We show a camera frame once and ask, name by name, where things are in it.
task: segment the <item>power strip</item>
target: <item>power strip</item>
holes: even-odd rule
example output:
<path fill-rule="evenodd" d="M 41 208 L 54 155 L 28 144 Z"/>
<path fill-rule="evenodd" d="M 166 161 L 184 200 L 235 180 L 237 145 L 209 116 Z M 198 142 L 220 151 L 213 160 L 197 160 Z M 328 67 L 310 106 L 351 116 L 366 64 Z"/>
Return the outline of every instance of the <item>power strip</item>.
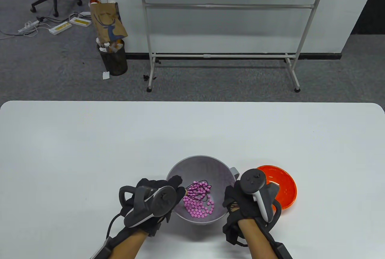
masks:
<path fill-rule="evenodd" d="M 39 24 L 39 21 L 38 21 L 38 20 L 34 21 L 33 23 L 29 23 L 29 22 L 28 22 L 28 23 L 25 23 L 24 28 L 18 30 L 18 32 L 19 32 L 20 35 L 25 34 L 25 33 L 29 32 L 29 31 L 34 30 L 35 27 L 36 27 L 38 24 Z"/>
<path fill-rule="evenodd" d="M 49 29 L 49 32 L 53 35 L 57 35 L 70 27 L 72 27 L 72 25 L 66 21 L 61 23 L 60 25 L 57 25 L 56 27 L 53 27 L 52 29 Z"/>
<path fill-rule="evenodd" d="M 90 20 L 81 19 L 79 17 L 73 17 L 70 20 L 70 23 L 71 24 L 75 24 L 75 25 L 79 25 L 79 26 L 82 26 L 82 27 L 88 27 L 91 24 L 91 21 Z"/>

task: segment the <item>hand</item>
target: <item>hand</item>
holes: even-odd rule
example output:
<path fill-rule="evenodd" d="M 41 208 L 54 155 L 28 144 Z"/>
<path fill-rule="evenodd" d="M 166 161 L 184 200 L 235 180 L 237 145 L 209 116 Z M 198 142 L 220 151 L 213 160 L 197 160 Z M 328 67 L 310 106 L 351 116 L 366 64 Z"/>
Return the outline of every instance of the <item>hand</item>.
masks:
<path fill-rule="evenodd" d="M 234 187 L 227 186 L 224 192 L 223 207 L 226 207 L 230 215 L 227 217 L 227 223 L 223 226 L 223 233 L 226 234 L 226 240 L 231 244 L 247 246 L 238 241 L 238 236 L 245 238 L 238 222 L 243 219 L 254 219 L 264 224 L 258 203 L 254 202 L 253 196 L 242 191 L 240 181 L 235 181 Z"/>
<path fill-rule="evenodd" d="M 253 196 L 242 191 L 240 181 L 236 181 L 233 186 L 227 186 L 224 192 L 223 207 L 227 207 L 228 211 L 239 211 L 243 219 L 261 218 L 261 211 L 258 203 L 254 202 Z"/>
<path fill-rule="evenodd" d="M 151 180 L 150 181 L 146 178 L 143 178 L 138 182 L 136 187 L 147 186 L 147 187 L 151 187 L 154 189 L 159 189 L 159 188 L 164 187 L 164 186 L 172 186 L 177 193 L 177 199 L 176 199 L 175 205 L 173 206 L 173 208 L 174 208 L 180 202 L 180 200 L 183 198 L 183 196 L 186 193 L 186 190 L 183 187 L 179 187 L 179 185 L 181 183 L 182 183 L 182 178 L 180 176 L 176 175 L 176 176 L 173 176 L 172 178 L 170 178 L 168 181 L 166 181 L 166 180 L 159 180 L 159 181 Z M 122 208 L 121 215 L 123 215 L 122 213 L 127 214 L 133 208 L 134 198 L 135 198 L 135 195 L 133 195 L 130 199 L 128 199 L 125 202 L 125 206 Z M 160 225 L 161 225 L 160 223 L 163 221 L 164 218 L 166 218 L 167 222 L 169 221 L 172 209 L 166 215 L 164 215 L 162 217 L 152 217 L 152 218 L 146 220 L 145 222 L 138 225 L 137 228 L 140 230 L 143 230 L 144 232 L 149 233 L 150 236 L 153 236 L 156 233 L 156 231 L 160 228 Z"/>

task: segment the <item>whiteboard stand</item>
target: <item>whiteboard stand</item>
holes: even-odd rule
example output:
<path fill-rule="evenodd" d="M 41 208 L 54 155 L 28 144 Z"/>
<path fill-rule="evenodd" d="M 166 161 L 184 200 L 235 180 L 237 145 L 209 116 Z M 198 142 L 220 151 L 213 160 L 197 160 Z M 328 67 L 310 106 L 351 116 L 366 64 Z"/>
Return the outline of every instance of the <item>whiteboard stand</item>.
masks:
<path fill-rule="evenodd" d="M 146 25 L 146 36 L 147 36 L 147 45 L 149 50 L 150 58 L 150 78 L 148 82 L 147 92 L 152 91 L 152 81 L 154 77 L 155 64 L 159 61 L 159 58 L 162 57 L 187 57 L 187 58 L 250 58 L 250 59 L 283 59 L 286 63 L 286 68 L 289 71 L 291 80 L 293 81 L 294 91 L 299 93 L 300 83 L 298 82 L 297 76 L 295 74 L 295 67 L 298 62 L 298 58 L 301 54 L 303 44 L 305 42 L 306 36 L 308 35 L 310 26 L 312 24 L 314 15 L 319 6 L 320 0 L 315 0 L 312 5 L 242 5 L 242 4 L 231 4 L 231 5 L 222 5 L 222 4 L 163 4 L 163 3 L 147 3 L 146 0 L 142 0 L 143 11 L 144 11 L 144 20 Z M 284 55 L 264 55 L 264 54 L 210 54 L 210 53 L 201 53 L 201 54 L 191 54 L 191 53 L 157 53 L 154 52 L 151 47 L 150 41 L 150 27 L 148 24 L 148 14 L 147 8 L 221 8 L 221 9 L 311 9 L 308 21 L 304 28 L 304 31 L 301 36 L 300 43 L 298 45 L 297 51 L 295 54 L 285 53 Z"/>

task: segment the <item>black whisk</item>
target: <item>black whisk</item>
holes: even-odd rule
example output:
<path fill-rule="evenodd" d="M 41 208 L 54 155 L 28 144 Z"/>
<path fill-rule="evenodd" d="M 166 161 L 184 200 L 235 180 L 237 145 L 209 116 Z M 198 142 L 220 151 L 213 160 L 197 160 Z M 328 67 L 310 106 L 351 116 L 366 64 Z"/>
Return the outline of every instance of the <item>black whisk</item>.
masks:
<path fill-rule="evenodd" d="M 191 199 L 196 200 L 196 201 L 206 202 L 208 199 L 207 195 L 210 194 L 210 192 L 207 191 L 206 188 L 207 189 L 211 188 L 211 185 L 209 185 L 206 180 L 201 180 L 201 181 L 198 181 L 196 183 L 192 183 L 190 186 L 188 186 L 186 188 L 186 190 L 187 190 L 186 197 L 191 198 Z M 201 190 L 205 190 L 206 192 L 205 193 L 199 193 L 199 191 L 201 191 Z"/>

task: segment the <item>trash can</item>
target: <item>trash can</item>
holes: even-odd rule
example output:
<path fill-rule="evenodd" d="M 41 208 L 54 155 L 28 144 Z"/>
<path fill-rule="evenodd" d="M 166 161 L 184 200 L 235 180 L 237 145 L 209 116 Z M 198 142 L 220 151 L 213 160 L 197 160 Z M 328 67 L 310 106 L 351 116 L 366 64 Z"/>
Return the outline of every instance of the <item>trash can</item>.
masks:
<path fill-rule="evenodd" d="M 128 66 L 125 59 L 124 42 L 123 46 L 116 53 L 105 53 L 99 50 L 99 45 L 96 45 L 96 47 L 110 75 L 122 75 L 127 72 Z"/>

